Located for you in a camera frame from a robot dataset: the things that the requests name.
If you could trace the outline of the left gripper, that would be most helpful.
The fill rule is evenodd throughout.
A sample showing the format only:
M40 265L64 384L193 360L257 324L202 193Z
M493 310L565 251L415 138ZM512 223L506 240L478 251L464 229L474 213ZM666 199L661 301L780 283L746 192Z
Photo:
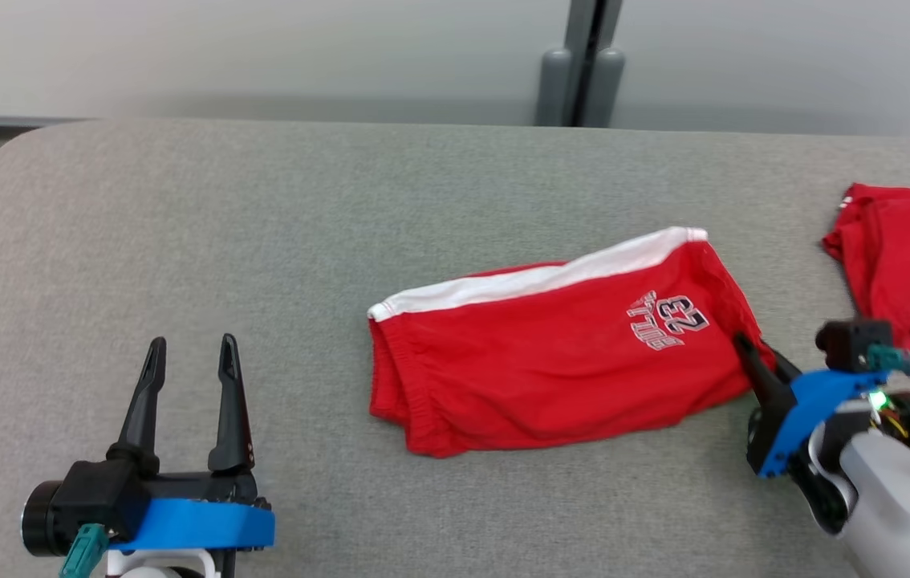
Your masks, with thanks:
M117 442L107 450L106 458L124 458L136 465L140 476L158 475L160 461L155 453L158 395L165 384L168 343L162 336L149 345L140 376L129 404L128 412ZM238 341L234 334L221 337L217 375L221 383L221 401L217 441L209 452L208 469L217 474L254 468L254 443L247 411L245 381ZM60 482L44 482L30 494L23 505L21 538L25 549L33 556L65 556L74 535L60 535L54 529L51 500ZM214 503L242 503L271 510L268 502L258 495L254 477L214 476L212 473L167 474L142 479L155 499L184 499ZM111 543L125 543L111 537ZM263 549L213 549L250 550Z

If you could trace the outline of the red shorts with white stripe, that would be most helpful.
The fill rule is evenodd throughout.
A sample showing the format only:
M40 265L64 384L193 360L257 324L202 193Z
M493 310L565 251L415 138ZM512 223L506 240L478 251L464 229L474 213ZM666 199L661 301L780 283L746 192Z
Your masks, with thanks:
M368 410L412 454L532 450L676 425L748 393L735 338L774 367L701 228L392 294L368 309Z

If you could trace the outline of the grey cylindrical post foot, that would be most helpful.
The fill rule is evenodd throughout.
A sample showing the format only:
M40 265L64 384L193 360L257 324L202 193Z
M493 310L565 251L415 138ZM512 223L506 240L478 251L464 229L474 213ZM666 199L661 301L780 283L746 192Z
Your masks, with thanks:
M579 124L587 128L608 128L623 79L625 54L615 47L595 53L579 115Z
M536 127L564 127L572 61L572 52L565 47L544 52L534 114Z

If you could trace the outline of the grey partition post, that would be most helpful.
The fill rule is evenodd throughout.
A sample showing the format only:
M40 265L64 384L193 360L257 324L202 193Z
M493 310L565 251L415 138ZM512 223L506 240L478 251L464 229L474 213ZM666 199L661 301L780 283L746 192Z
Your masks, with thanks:
M571 0L565 48L572 52L565 127L581 127L579 115L586 98L595 53L615 43L624 0Z

